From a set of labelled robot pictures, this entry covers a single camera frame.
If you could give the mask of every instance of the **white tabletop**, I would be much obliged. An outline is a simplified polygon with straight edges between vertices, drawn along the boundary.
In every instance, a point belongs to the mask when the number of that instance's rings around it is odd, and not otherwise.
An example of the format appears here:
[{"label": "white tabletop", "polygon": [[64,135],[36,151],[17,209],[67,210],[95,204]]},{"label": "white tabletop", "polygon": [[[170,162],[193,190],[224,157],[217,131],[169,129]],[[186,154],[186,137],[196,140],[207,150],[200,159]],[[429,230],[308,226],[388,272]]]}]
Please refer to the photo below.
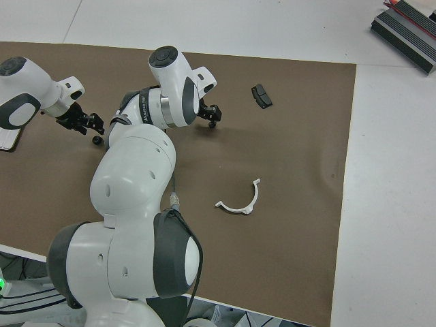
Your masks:
[{"label": "white tabletop", "polygon": [[0,0],[0,41],[357,63],[331,326],[432,326],[436,74],[369,31],[382,2]]}]

